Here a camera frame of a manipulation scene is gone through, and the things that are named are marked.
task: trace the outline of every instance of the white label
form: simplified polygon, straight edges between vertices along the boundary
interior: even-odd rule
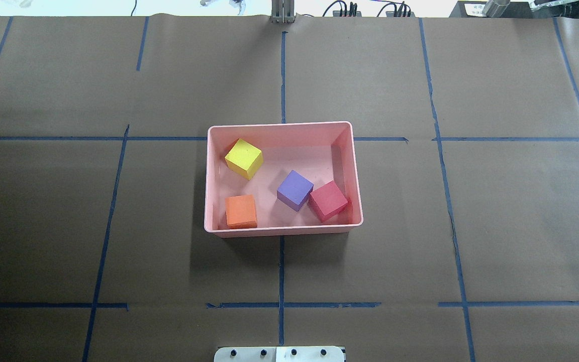
[[[466,8],[466,14],[468,16],[485,17],[483,4],[464,4],[464,7]]]

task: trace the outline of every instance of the box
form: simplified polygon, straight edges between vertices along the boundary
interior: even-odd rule
[[[227,167],[225,155],[238,138],[262,150],[264,163],[251,180]],[[319,188],[330,181],[348,198],[340,214],[320,222],[310,208],[298,213],[276,197],[291,170]],[[214,126],[207,133],[205,230],[222,238],[347,232],[363,223],[354,137],[349,122]],[[254,195],[258,227],[229,229],[225,198]]]

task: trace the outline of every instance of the block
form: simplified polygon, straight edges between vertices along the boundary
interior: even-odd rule
[[[230,229],[258,227],[256,203],[253,195],[228,197],[225,199],[227,226]]]
[[[310,206],[321,222],[340,213],[347,206],[347,199],[334,181],[326,183],[310,193]]]
[[[294,211],[299,211],[308,201],[310,192],[314,190],[314,184],[294,170],[289,173],[283,183],[278,186],[276,197]]]
[[[227,166],[246,179],[251,179],[262,165],[262,151],[238,138],[234,147],[225,156]]]

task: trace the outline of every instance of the orange cube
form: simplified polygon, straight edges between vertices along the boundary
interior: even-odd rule
[[[256,204],[253,195],[228,197],[227,226],[230,229],[250,229],[258,226],[256,219]]]

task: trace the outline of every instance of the red cube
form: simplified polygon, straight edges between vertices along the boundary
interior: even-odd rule
[[[334,181],[326,183],[310,193],[310,206],[321,222],[340,213],[347,206],[347,198]]]

